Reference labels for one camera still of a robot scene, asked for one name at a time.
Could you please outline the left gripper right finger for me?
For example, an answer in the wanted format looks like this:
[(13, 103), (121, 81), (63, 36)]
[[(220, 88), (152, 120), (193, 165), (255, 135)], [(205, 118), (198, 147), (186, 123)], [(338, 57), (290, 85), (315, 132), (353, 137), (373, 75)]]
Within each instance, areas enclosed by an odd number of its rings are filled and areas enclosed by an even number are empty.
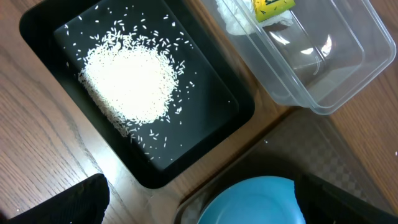
[(397, 224), (397, 216), (312, 174), (296, 179), (294, 192), (307, 223)]

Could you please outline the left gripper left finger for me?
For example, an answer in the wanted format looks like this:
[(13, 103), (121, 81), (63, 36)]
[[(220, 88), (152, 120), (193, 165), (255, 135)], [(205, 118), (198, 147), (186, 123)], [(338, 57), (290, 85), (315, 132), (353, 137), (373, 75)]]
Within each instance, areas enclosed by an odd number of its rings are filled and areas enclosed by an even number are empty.
[(98, 173), (5, 223), (101, 224), (109, 201), (107, 178)]

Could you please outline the pile of white rice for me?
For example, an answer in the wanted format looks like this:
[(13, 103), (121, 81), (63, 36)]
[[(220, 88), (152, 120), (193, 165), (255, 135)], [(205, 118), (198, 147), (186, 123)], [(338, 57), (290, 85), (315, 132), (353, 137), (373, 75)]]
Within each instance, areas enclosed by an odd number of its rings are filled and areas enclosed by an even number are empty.
[(96, 4), (55, 30), (89, 97), (149, 161), (176, 160), (180, 128), (195, 82), (189, 77), (194, 46), (167, 9)]

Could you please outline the green yellow foil wrapper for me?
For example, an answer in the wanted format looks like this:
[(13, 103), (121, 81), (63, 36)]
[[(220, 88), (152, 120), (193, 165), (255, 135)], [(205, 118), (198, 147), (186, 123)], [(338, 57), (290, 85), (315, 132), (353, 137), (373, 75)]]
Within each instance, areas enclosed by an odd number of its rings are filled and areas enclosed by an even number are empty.
[(255, 17), (258, 22), (282, 14), (295, 6), (294, 0), (252, 0)]

